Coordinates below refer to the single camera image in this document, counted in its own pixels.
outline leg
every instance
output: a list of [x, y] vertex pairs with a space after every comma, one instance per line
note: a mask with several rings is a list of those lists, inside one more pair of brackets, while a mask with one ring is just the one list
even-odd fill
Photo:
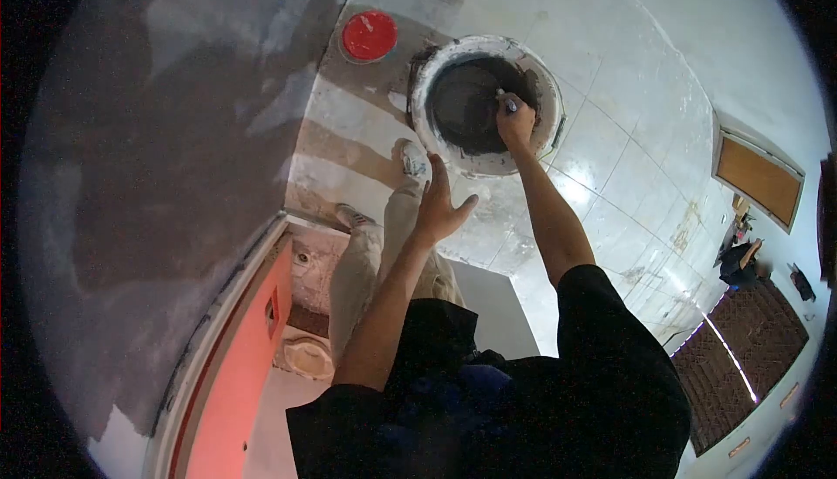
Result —
[[[410, 233], [413, 232], [422, 193], [423, 188], [418, 180], [407, 179], [389, 197], [383, 218], [384, 240], [381, 270], [378, 272], [379, 282], [386, 277], [395, 262], [395, 258], [401, 252], [401, 247]], [[453, 268], [445, 258], [436, 252], [435, 248], [430, 253], [418, 281], [413, 292], [413, 299], [435, 297], [466, 308], [462, 294], [456, 284]]]
[[335, 364], [369, 305], [381, 265], [383, 229], [374, 223], [351, 228], [351, 238], [331, 275], [328, 338]]

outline tile floor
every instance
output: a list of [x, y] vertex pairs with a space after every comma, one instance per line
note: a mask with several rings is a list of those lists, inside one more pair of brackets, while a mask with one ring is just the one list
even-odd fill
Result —
[[[368, 7], [393, 13], [400, 50], [352, 69], [330, 46], [300, 131], [288, 206], [329, 219], [345, 201], [382, 219], [399, 179], [392, 147], [413, 137], [403, 124], [409, 56], [466, 34], [515, 37], [558, 77], [568, 125], [542, 164], [582, 220], [597, 263], [661, 343], [696, 327], [726, 288], [712, 264], [732, 192], [710, 178], [706, 95], [635, 0], [349, 3], [344, 16]], [[541, 352], [557, 354], [556, 296], [519, 177], [451, 181], [455, 204], [477, 193], [480, 205], [439, 250], [508, 275]]]

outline shoe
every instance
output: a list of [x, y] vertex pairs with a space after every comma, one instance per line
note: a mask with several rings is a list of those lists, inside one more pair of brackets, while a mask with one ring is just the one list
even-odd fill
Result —
[[356, 229], [358, 226], [363, 226], [364, 224], [376, 224], [372, 218], [361, 214], [353, 206], [345, 203], [340, 203], [336, 207], [334, 214], [337, 220], [349, 227], [349, 229]]
[[427, 156], [422, 150], [409, 140], [401, 143], [398, 150], [401, 161], [404, 163], [404, 173], [411, 178], [422, 178], [427, 173]]

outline red lid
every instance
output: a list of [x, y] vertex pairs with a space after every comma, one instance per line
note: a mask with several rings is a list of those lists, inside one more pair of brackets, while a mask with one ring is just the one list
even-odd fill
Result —
[[382, 58], [392, 51], [398, 39], [398, 27], [392, 16], [380, 10], [367, 10], [351, 16], [343, 27], [343, 48], [358, 60]]

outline person sitting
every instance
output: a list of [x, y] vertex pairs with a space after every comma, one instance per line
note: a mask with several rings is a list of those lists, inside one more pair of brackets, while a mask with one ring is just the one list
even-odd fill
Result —
[[762, 240], [733, 246], [721, 256], [721, 281], [734, 290], [747, 289], [759, 279], [770, 277], [772, 267], [769, 262], [757, 261], [754, 256], [762, 248]]

